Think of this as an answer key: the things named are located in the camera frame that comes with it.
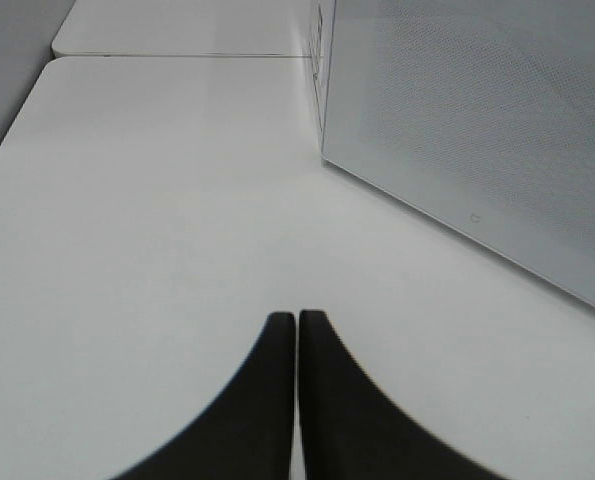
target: white tabletop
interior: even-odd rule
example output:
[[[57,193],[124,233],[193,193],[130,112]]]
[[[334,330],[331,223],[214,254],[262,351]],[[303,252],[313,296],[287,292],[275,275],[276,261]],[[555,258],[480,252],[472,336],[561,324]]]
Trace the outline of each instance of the white tabletop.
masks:
[[[0,148],[0,479],[118,472],[304,307],[460,451],[595,479],[595,312],[322,167],[305,62],[47,67]]]
[[[309,0],[77,0],[57,56],[302,56]]]

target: white surface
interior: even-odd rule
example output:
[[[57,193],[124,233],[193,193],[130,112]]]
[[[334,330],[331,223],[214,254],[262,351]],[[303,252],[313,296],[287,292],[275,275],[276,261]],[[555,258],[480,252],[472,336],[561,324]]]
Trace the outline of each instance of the white surface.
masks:
[[[45,71],[0,149],[0,479],[131,465],[303,307],[462,452],[595,479],[595,313],[322,167],[305,62]]]
[[[77,0],[57,56],[304,54],[308,0]]]

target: white perforated panel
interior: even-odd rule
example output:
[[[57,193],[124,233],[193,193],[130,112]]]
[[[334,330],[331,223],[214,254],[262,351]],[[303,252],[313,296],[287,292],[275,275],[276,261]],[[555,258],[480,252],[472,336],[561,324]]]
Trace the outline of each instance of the white perforated panel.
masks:
[[[326,158],[595,303],[595,1],[335,18]]]

